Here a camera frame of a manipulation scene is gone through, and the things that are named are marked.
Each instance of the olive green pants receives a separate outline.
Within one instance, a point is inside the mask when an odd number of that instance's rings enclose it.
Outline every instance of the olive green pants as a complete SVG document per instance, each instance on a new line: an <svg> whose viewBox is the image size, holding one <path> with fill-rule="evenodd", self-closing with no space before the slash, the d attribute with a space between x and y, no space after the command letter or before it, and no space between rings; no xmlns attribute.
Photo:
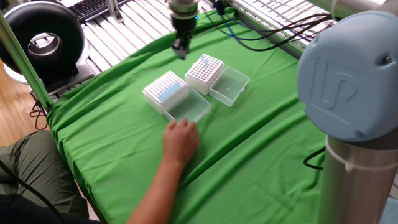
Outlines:
<svg viewBox="0 0 398 224"><path fill-rule="evenodd" d="M39 191L58 211L88 218L87 202L78 191L67 163L49 131L37 131L10 146L0 147L0 160L20 179ZM0 168L0 194L19 194L45 204Z"/></svg>

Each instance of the person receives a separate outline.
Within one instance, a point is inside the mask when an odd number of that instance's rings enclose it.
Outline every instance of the person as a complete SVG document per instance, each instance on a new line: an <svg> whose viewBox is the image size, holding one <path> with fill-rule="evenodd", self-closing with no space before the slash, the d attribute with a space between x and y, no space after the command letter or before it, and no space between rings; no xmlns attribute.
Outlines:
<svg viewBox="0 0 398 224"><path fill-rule="evenodd" d="M163 156L156 175L127 224L167 223L180 176L200 142L195 123L171 121L163 136ZM32 133L0 148L0 160L24 182L46 197L68 223L100 224L89 220L85 199L78 192L67 164L48 131ZM0 223L61 223L34 194L17 185L0 168Z"/></svg>

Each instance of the ur logo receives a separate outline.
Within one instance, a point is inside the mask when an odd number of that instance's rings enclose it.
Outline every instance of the ur logo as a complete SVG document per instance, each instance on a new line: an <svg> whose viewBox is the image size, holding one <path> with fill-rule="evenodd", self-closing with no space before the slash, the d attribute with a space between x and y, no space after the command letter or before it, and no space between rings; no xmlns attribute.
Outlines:
<svg viewBox="0 0 398 224"><path fill-rule="evenodd" d="M358 89L355 79L357 74L358 72L337 63L331 61L322 63L321 60L317 60L311 102L326 110L349 103Z"/></svg>

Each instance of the hand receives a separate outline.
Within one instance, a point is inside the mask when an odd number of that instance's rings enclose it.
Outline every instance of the hand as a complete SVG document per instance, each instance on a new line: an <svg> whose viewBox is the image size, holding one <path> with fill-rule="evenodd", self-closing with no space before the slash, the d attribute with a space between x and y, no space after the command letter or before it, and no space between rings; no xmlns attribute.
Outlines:
<svg viewBox="0 0 398 224"><path fill-rule="evenodd" d="M184 169L198 149L198 135L195 122L188 124L183 119L177 124L176 120L171 121L163 135L163 161L176 163Z"/></svg>

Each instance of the green cloth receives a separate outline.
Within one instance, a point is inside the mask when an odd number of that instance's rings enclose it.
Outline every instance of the green cloth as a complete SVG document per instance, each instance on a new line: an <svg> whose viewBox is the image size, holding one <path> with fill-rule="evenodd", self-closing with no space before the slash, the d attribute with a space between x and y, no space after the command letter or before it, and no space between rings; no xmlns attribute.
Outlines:
<svg viewBox="0 0 398 224"><path fill-rule="evenodd" d="M230 25L240 37L258 37ZM166 35L54 105L47 121L76 181L101 218L124 223L154 177L168 122L142 89L168 70L183 78L208 54L251 79L232 107L204 96L212 108L197 124L201 145L182 177L170 223L315 223L320 173L303 160L325 137L299 103L298 61L281 49L247 50L203 15L195 33L186 61L170 48L174 34Z"/></svg>

